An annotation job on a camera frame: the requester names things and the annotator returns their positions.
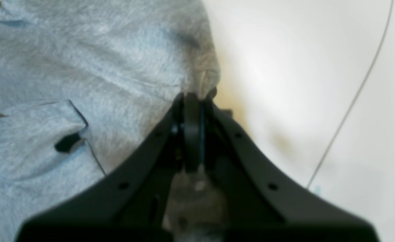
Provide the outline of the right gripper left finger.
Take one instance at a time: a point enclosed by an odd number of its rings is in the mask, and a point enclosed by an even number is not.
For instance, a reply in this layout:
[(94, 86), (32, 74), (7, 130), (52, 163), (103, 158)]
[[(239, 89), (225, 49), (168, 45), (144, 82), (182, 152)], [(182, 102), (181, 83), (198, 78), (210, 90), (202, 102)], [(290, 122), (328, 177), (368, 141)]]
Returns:
[(162, 228), (174, 175), (181, 170), (184, 94), (137, 150), (104, 179), (25, 222), (18, 242), (172, 242)]

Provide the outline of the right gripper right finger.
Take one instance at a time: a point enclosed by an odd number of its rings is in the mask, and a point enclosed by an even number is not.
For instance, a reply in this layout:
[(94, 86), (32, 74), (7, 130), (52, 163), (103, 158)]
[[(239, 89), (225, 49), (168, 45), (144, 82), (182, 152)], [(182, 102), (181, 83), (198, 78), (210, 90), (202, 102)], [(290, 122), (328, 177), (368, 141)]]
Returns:
[(204, 167), (228, 207), (225, 242), (377, 242), (374, 227), (307, 191), (278, 169), (234, 119), (202, 101)]

